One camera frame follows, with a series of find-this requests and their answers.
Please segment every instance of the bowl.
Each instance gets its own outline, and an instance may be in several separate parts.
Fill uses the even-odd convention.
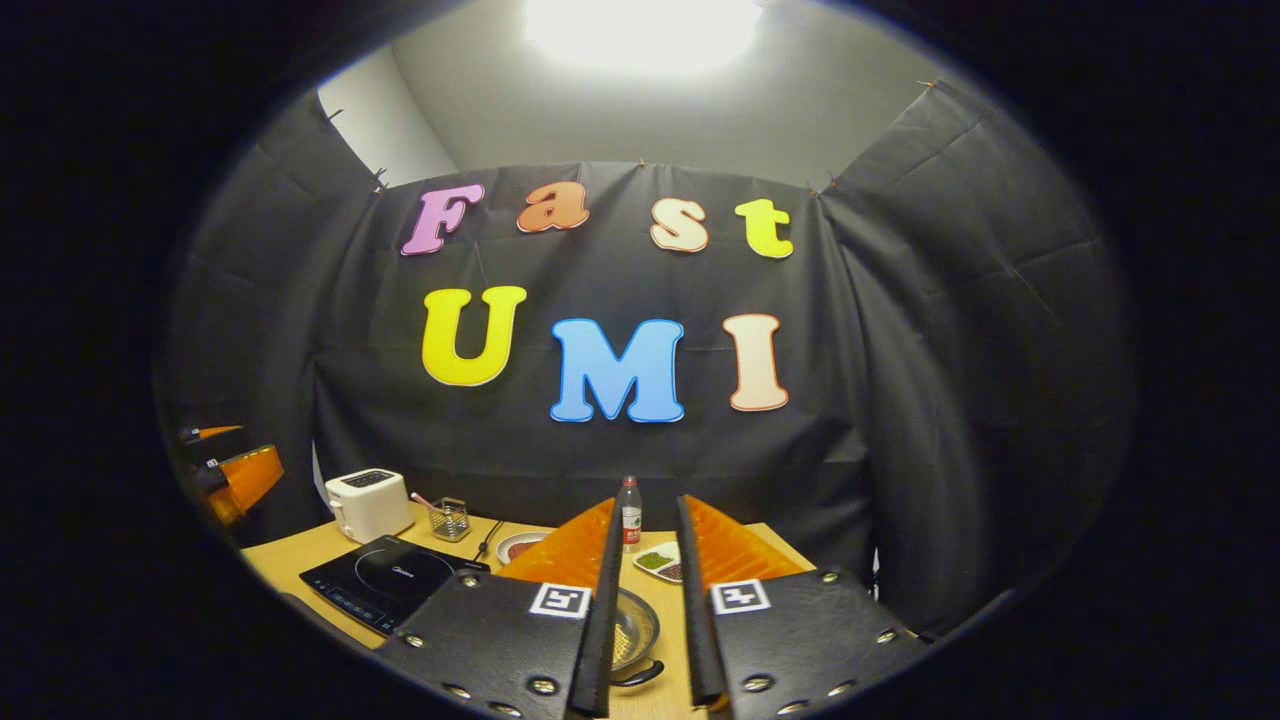
[[[502,562],[503,565],[511,562],[511,555],[507,553],[507,551],[511,550],[511,546],[522,542],[538,542],[549,534],[550,533],[516,533],[513,536],[507,536],[506,538],[502,539],[502,542],[498,543],[498,550],[495,551],[498,555],[498,561]]]
[[[653,607],[640,600],[635,593],[618,588],[618,612],[613,621],[613,669],[612,673],[625,673],[631,670],[637,662],[649,655],[653,643],[658,641],[662,626],[658,624],[658,614]],[[648,675],[640,682],[645,682],[662,671],[662,664],[655,662],[657,673],[648,671],[635,675],[628,684],[639,684],[635,680]]]

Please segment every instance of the metal bowl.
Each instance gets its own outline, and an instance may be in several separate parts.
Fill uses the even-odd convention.
[[[613,673],[625,673],[635,667],[637,662],[649,655],[653,643],[658,641],[662,626],[658,624],[658,614],[648,602],[630,591],[618,588],[618,612],[613,621]],[[639,685],[657,678],[662,673],[662,662],[654,661],[652,666],[631,678],[613,682],[614,685]]]

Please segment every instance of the utensil holder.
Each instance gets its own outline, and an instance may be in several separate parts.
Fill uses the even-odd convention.
[[[471,519],[467,518],[467,503],[452,497],[442,497],[435,505],[439,510],[428,510],[431,521],[431,534],[447,541],[458,542],[471,532]]]

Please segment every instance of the white plate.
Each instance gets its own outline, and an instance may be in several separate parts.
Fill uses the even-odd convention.
[[[502,562],[503,565],[511,562],[511,556],[507,555],[507,551],[511,550],[511,546],[516,544],[517,542],[536,542],[545,538],[550,533],[516,533],[513,536],[507,536],[506,538],[502,539],[502,542],[498,543],[498,550],[497,550],[498,561]]]
[[[658,568],[654,568],[653,570],[650,570],[650,569],[648,569],[648,568],[645,568],[644,565],[640,564],[640,559],[644,557],[645,555],[649,555],[650,552],[657,552],[658,555],[664,555],[667,557],[675,557],[675,560],[672,560],[671,562],[667,562],[666,565],[659,565]],[[649,550],[637,552],[636,556],[631,559],[631,562],[635,564],[636,568],[640,568],[641,570],[644,570],[645,573],[649,573],[650,575],[662,578],[663,580],[667,580],[668,583],[678,583],[680,582],[680,580],[672,580],[671,578],[659,574],[666,568],[671,568],[672,565],[680,565],[680,544],[677,544],[676,541],[664,542],[662,544],[655,544],[655,546],[650,547]]]

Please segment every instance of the black cloth backdrop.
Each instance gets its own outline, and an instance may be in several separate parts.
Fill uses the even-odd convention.
[[[586,223],[521,233],[525,195],[564,179],[586,187]],[[439,252],[399,254],[425,191],[475,182],[485,197]],[[246,421],[282,448],[287,475],[251,519],[260,539],[328,520],[312,441],[325,477],[390,468],[428,497],[548,525],[635,474],[650,529],[691,492],[864,578],[878,547],[882,601],[942,633],[1068,547],[1125,448],[1130,323],[1102,233],[1029,136],[945,82],[818,195],[636,163],[371,187],[312,95],[232,172],[180,263],[164,389],[174,416]],[[701,204],[705,250],[654,245],[662,197]],[[785,260],[751,251],[733,214],[758,197],[791,215]],[[500,284],[529,292],[504,372],[435,382],[422,297],[471,291],[466,357],[484,342],[479,296]],[[781,322],[785,407],[728,405],[721,322],[742,313]],[[643,320],[680,322],[685,418],[553,420],[550,325],[566,318],[596,320],[614,352]]]
[[[248,146],[177,260],[159,395],[184,425],[244,424],[285,475],[236,539],[257,544],[332,520],[311,473],[310,382],[319,302],[378,187],[310,92]]]

